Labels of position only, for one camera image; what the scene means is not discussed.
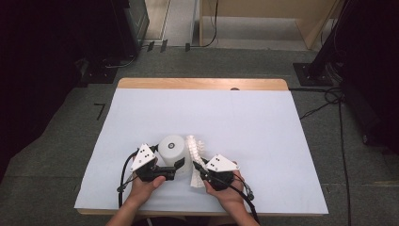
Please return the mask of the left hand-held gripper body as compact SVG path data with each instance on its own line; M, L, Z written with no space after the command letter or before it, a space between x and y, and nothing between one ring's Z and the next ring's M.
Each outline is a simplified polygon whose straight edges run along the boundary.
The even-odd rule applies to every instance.
M142 182L151 182L159 176L164 176L167 181L175 177L175 167L159 167L154 151L147 144L142 144L136 151L135 159L130 168Z

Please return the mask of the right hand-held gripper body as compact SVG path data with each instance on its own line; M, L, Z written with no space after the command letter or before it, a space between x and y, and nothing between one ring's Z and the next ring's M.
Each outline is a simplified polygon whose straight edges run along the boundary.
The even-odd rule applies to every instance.
M239 167L228 158L221 154L215 155L206 164L206 177L201 177L206 180L214 190L224 190L228 188L234 180L234 171Z

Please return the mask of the white cylinder device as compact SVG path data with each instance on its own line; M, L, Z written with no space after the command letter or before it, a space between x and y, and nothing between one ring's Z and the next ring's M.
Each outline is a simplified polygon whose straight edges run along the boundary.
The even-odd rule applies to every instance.
M184 159L184 165L177 170L177 175L188 176L192 172L191 156L183 137L178 135L165 137L158 144L158 152L169 167L173 167L178 160Z

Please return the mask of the white waffle cloth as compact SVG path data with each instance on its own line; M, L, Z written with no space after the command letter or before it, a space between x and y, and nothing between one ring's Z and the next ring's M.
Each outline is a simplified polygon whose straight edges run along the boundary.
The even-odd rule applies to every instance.
M204 145L201 141L196 141L193 136L187 136L185 139L186 147L194 163L199 164L201 170L206 170L206 164L201 158L204 153ZM203 179L200 177L200 171L193 167L190 185L195 188L204 187Z

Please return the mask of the person's right hand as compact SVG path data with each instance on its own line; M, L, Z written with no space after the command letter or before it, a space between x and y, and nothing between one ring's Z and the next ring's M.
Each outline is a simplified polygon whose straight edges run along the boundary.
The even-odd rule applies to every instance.
M244 199L240 195L240 192L243 191L244 186L242 182L238 179L239 175L240 173L237 172L234 181L231 183L231 187L219 191L214 190L213 187L206 180L203 181L206 187L206 192L217 198L220 205L226 211L244 206Z

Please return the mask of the person's left hand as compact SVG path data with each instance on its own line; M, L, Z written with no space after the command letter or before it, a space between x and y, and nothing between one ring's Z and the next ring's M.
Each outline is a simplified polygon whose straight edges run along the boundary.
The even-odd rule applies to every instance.
M135 206L141 206L150 198L153 191L161 186L165 180L166 178L164 176L156 177L151 182L142 182L139 178L134 179L131 192L126 201Z

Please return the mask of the pale blue table mat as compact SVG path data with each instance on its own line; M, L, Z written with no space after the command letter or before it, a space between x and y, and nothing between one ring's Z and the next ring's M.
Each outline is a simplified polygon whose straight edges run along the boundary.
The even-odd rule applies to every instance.
M238 163L259 214L324 215L327 204L288 91L117 89L81 184L79 212L115 211L122 166L141 144L192 135Z

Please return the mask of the black cabinet with glass side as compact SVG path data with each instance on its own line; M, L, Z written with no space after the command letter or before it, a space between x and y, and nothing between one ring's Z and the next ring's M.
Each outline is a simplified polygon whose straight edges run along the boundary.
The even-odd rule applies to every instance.
M120 32L122 49L128 57L141 50L150 19L145 0L111 0Z

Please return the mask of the black curtain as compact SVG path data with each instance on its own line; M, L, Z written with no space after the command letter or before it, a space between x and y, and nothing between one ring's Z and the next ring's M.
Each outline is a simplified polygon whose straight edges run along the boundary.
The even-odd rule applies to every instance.
M399 0L348 0L336 44L363 142L399 154Z
M82 79L75 0L0 0L0 183Z

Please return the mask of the light wooden cabinet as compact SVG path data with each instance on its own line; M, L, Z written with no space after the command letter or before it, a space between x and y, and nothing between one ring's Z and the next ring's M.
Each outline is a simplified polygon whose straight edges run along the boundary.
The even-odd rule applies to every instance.
M338 18L344 0L199 0L199 44L204 17L286 18L295 24L312 49L331 18Z

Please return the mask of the black stand base plate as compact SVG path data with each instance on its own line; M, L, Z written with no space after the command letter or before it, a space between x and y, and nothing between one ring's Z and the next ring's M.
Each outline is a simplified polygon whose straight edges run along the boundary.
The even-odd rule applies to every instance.
M107 68L103 63L89 63L81 82L85 84L112 84L117 71L117 68Z
M322 66L314 63L294 63L299 84L305 87L331 87L333 82Z

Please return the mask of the black stand post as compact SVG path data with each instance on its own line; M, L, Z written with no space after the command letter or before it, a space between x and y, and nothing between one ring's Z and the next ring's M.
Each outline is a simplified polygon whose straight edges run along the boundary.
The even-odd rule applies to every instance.
M353 6L357 1L358 0L344 1L343 9L339 15L337 23L333 26L333 30L327 37L325 44L317 54L315 60L310 64L308 68L308 74L311 80L319 81L322 78L322 74L326 67L327 61L334 54L343 53L343 51L339 49L339 34L344 31L344 27L347 24L347 20L350 17Z

